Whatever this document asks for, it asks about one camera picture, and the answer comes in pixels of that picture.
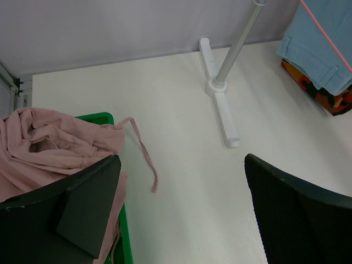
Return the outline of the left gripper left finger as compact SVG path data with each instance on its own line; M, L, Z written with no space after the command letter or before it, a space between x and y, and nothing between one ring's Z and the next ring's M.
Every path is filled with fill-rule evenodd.
M1 203L1 263L93 263L100 255L121 162L78 173Z

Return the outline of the pink hanger of blue trousers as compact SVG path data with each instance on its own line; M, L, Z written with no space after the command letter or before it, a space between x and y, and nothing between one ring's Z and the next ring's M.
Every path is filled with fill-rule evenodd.
M321 34L324 36L324 38L327 40L327 42L330 44L331 48L335 51L335 53L337 54L338 58L342 61L342 63L345 65L345 67L347 68L347 70L351 73L351 66L349 65L348 61L344 58L344 56L342 55L342 53L340 52L340 50L338 49L338 47L333 43L333 41L331 40L331 38L328 36L328 34L324 31L323 27L320 25L320 23L318 22L318 20L315 18L314 14L312 13L312 11L309 9L309 7L307 6L307 4L305 3L304 0L300 0L299 1L300 4L303 6L303 8L305 9L305 11L307 12L307 14L309 15L309 17L312 19L313 23L317 26L317 28L319 29L319 31L321 32Z

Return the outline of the pink trousers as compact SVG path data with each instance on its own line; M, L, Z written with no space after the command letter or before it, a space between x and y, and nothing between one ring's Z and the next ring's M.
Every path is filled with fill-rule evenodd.
M1 203L26 194L111 156L120 156L125 123L94 124L43 108L21 108L1 119ZM100 255L104 263L119 233L119 214L127 192L127 174L120 169Z

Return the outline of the light blue trousers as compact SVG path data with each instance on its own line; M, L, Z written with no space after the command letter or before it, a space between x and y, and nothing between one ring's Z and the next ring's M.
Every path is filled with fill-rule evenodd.
M324 31L351 62L351 1L305 1ZM351 73L300 4L276 53L298 68L317 89L339 95Z

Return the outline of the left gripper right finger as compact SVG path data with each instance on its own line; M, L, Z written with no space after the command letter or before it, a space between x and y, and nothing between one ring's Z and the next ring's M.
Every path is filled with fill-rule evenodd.
M351 263L351 197L253 154L244 165L268 263Z

